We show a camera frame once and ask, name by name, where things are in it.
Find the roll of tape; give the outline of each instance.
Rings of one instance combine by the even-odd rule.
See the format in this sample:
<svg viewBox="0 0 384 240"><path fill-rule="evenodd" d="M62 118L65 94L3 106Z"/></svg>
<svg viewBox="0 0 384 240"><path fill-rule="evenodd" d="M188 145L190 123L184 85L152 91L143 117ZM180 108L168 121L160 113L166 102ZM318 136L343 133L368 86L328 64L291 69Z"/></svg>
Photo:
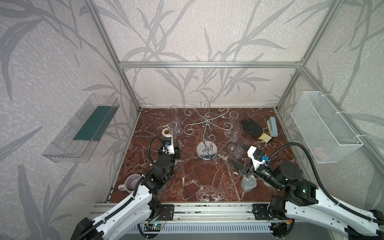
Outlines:
<svg viewBox="0 0 384 240"><path fill-rule="evenodd" d="M161 134L162 134L164 137L168 137L168 136L169 136L169 130L168 130L168 128L164 128L163 131L161 131Z"/></svg>

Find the wallpaper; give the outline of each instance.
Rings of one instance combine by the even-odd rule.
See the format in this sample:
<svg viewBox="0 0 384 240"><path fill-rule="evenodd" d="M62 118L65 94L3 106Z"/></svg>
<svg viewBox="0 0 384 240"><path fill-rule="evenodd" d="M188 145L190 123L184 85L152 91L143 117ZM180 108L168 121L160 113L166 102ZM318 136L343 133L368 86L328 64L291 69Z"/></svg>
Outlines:
<svg viewBox="0 0 384 240"><path fill-rule="evenodd" d="M0 239L69 239L104 201L137 112L82 1L1 1L0 62ZM120 108L89 162L43 157L91 93Z"/></svg>
<svg viewBox="0 0 384 240"><path fill-rule="evenodd" d="M142 106L199 106L209 100L213 107L246 108L276 106L293 72L290 68L143 68L126 71L126 76Z"/></svg>
<svg viewBox="0 0 384 240"><path fill-rule="evenodd" d="M300 61L331 0L95 0L119 61ZM125 69L144 107L276 106L293 69Z"/></svg>
<svg viewBox="0 0 384 240"><path fill-rule="evenodd" d="M303 91L315 91L315 89L301 75L278 112L287 127L292 141L299 142L307 147L301 132L291 116L291 112ZM305 171L309 173L310 180L316 181L304 152L301 148L295 148L298 153L296 157L304 164ZM315 160L314 162L321 182L332 196L359 208L384 210L382 203L378 204L376 199L370 197L374 193L371 182L375 169L360 149L337 163L318 164ZM380 187L375 189L376 194L380 194L378 191L381 192L381 189Z"/></svg>
<svg viewBox="0 0 384 240"><path fill-rule="evenodd" d="M306 67L384 159L383 5L384 1L378 0L345 1ZM359 162L349 164L355 168L362 165L363 168L372 168L364 155ZM356 179L345 173L349 179ZM365 208L384 209L382 174L377 170L367 170L366 175L373 177L370 185L366 186Z"/></svg>

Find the red marble tabletop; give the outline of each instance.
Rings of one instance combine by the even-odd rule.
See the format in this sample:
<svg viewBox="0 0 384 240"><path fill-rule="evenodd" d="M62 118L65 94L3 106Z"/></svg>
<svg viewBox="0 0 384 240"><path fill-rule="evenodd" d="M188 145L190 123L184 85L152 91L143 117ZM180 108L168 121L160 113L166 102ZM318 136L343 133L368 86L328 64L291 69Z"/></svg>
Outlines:
<svg viewBox="0 0 384 240"><path fill-rule="evenodd" d="M204 115L207 109L200 108L197 111ZM264 128L266 133L268 133L266 121L272 116L276 117L273 108L234 108L229 109L230 111L239 113L239 121L252 118ZM213 123L224 127L224 123L228 121L229 112L224 116L225 118L215 119ZM218 114L217 108L211 109L210 116L218 116ZM179 109L179 116L182 128L186 124L201 121L201 118L194 111L188 117L184 115L184 109ZM169 122L171 122L171 116L168 109L142 110L110 202L120 202L128 196L127 192L119 191L117 186L124 184L129 175L144 174L148 171L148 143L154 136L162 137L161 131L166 128ZM269 156L280 146L288 143L277 118L276 122L278 137L272 138L268 144L251 137L244 131L242 131L241 137L248 140L251 145L263 149ZM272 195L283 194L283 192L266 185L261 179L257 179L257 186L251 192L242 189L240 185L242 177L234 173L232 164L228 160L228 158L235 159L235 157L227 151L226 145L230 142L230 138L224 136L224 130L212 127L213 134L216 136L215 144L218 148L218 156L210 162L201 161L196 155L196 146L202 141L202 126L197 125L194 128L197 130L193 135L182 134L178 137L182 142L182 146L180 146L182 162L180 167L174 170L175 177L167 183L166 189L159 196L161 202L267 202ZM154 141L151 147L151 156L154 160L158 157L157 150L159 148L160 142ZM297 164L291 148L288 147L273 159L272 166L278 166L285 159ZM245 164L249 160L245 153L243 158L238 161Z"/></svg>

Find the pink mug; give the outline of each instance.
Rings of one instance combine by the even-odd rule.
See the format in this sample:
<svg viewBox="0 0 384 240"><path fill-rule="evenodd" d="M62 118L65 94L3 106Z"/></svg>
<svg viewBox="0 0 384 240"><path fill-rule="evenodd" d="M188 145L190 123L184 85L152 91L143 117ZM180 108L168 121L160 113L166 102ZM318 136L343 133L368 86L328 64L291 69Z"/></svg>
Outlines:
<svg viewBox="0 0 384 240"><path fill-rule="evenodd" d="M130 175L124 182L124 184L121 184L118 186L118 189L120 191L127 191L129 194L133 193L135 190L135 186L137 181L141 178L141 175L139 174L132 174Z"/></svg>

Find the perforated metal strip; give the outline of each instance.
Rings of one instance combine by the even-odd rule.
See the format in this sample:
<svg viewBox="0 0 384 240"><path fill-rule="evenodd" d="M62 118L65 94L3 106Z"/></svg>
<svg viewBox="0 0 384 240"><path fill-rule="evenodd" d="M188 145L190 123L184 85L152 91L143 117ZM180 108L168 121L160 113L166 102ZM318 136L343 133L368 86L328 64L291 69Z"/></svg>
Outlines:
<svg viewBox="0 0 384 240"><path fill-rule="evenodd" d="M160 233L270 233L270 223L167 223ZM127 233L138 233L137 227Z"/></svg>

